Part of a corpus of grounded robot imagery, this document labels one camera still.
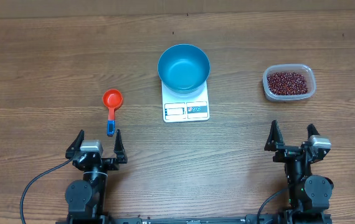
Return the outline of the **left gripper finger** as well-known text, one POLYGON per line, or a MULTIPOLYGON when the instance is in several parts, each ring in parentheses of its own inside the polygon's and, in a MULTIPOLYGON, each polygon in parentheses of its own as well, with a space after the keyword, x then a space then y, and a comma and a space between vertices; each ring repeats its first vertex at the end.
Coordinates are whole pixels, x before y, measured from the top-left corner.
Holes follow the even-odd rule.
POLYGON ((122 143, 121 131, 119 129, 116 130, 115 146, 113 151, 116 154, 116 160, 119 164, 126 164, 128 162, 126 151, 122 143))
POLYGON ((84 135, 85 135, 85 131, 84 130, 80 130, 79 134, 77 135, 77 137, 75 138, 75 140, 71 143, 71 145, 67 148, 66 152, 65 152, 65 158, 66 159, 71 159, 73 158, 73 156, 75 155, 76 152, 78 152, 80 150, 80 146, 84 140, 84 135))

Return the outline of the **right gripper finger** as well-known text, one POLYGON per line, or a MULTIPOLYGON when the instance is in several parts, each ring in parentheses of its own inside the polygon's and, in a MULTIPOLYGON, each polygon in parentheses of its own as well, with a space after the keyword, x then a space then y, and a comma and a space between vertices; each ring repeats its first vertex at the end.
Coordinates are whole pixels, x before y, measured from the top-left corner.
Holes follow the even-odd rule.
POLYGON ((309 124, 307 126, 307 132, 308 132, 308 140, 310 140, 313 136, 319 136, 319 132, 315 128, 314 124, 309 124))
POLYGON ((266 141, 264 150, 265 151, 279 151, 284 147, 285 143, 283 140, 282 133, 278 126, 278 121, 273 120, 270 127, 270 133, 266 141))

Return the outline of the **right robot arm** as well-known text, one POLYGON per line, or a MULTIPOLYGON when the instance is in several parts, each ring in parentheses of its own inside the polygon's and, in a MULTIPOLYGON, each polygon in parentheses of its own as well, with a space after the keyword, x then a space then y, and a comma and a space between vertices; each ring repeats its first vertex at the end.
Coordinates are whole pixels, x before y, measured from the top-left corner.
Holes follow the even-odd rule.
POLYGON ((270 134, 264 150, 273 151, 273 162, 283 163, 288 186, 266 199, 257 213, 257 223, 331 223, 330 215, 324 214, 329 208, 334 184, 331 179, 314 175, 311 165, 322 161, 331 150, 329 138, 319 134, 313 124, 307 127, 308 139, 300 146, 284 143, 278 121, 272 121, 270 134), (287 208, 279 209, 270 218, 261 216, 266 204, 277 195, 287 191, 287 208))

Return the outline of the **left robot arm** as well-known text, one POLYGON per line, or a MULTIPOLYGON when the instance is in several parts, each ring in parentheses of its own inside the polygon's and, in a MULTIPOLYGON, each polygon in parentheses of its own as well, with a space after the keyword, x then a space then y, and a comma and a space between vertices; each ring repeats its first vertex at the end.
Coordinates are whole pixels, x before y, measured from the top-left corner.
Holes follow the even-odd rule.
POLYGON ((104 211, 108 172, 119 170, 128 158, 123 147, 121 132, 115 132, 115 157, 102 156, 103 147, 99 140, 85 140, 81 130, 66 150, 65 157, 83 172, 83 179, 73 181, 65 191, 68 203, 67 223, 113 223, 112 217, 104 211))

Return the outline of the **red measuring scoop blue handle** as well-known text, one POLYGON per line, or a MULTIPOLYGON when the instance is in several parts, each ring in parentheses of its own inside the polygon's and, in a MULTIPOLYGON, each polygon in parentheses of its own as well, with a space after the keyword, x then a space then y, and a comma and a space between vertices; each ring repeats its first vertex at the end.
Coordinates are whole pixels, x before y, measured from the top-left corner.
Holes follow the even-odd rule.
POLYGON ((103 104, 108 108, 108 120, 106 133, 108 136, 113 136, 115 133, 115 111, 123 104, 123 95, 117 89, 107 90, 103 97, 103 104))

